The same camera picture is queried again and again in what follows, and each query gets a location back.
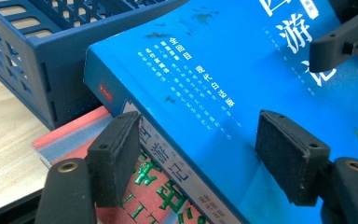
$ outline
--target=plastic crate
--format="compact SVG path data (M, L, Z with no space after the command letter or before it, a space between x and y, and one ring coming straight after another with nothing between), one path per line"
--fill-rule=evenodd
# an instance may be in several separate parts
M90 44L185 1L0 1L0 81L49 129L56 129L101 104L83 83Z

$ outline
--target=book cover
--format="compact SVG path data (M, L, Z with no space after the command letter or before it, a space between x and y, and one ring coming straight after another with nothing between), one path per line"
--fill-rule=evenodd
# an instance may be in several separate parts
M84 159L98 134L112 121L103 106L35 141L33 146L47 167L69 158ZM208 223L186 196L141 151L120 207L96 208L103 224Z
M213 223L318 223L255 155L261 109L358 159L358 57L309 71L310 42L340 25L327 0L192 0L90 46L85 83Z

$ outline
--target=red book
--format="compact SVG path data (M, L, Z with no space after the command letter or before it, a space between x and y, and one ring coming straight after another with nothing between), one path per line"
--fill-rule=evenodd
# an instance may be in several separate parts
M33 145L47 167L68 158L85 158L87 149L113 117L101 106ZM185 194L141 150L120 207L97 208L102 223L207 223Z

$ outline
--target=book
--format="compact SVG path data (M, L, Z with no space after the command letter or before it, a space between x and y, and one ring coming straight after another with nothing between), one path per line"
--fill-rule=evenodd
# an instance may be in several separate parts
M70 158L84 159L87 149L113 120L103 106L33 141L47 167ZM109 223L208 223L198 209L141 151L120 207L98 208L97 217Z
M318 223L323 202L291 204L255 139L266 109L358 159L358 57L309 70L339 25L327 0L192 0L91 45L84 81L113 116L143 114L143 150L212 223Z

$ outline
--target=book spine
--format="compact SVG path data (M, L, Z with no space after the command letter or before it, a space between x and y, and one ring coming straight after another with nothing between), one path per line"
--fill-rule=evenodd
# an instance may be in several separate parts
M139 111L144 116L140 122L140 140L143 150L159 167L169 176L187 198L196 205L203 215L212 223L231 224L247 223L247 220L236 208L224 203L218 195L202 180L199 174L184 160L170 143L153 127L146 118L143 109L137 107L139 103L132 94L117 80L97 56L89 52L89 63L93 66L89 69L100 71L87 72L85 83L91 91L102 101L106 108L117 116L133 110ZM171 198L174 203L175 195L170 190L162 192L165 197Z

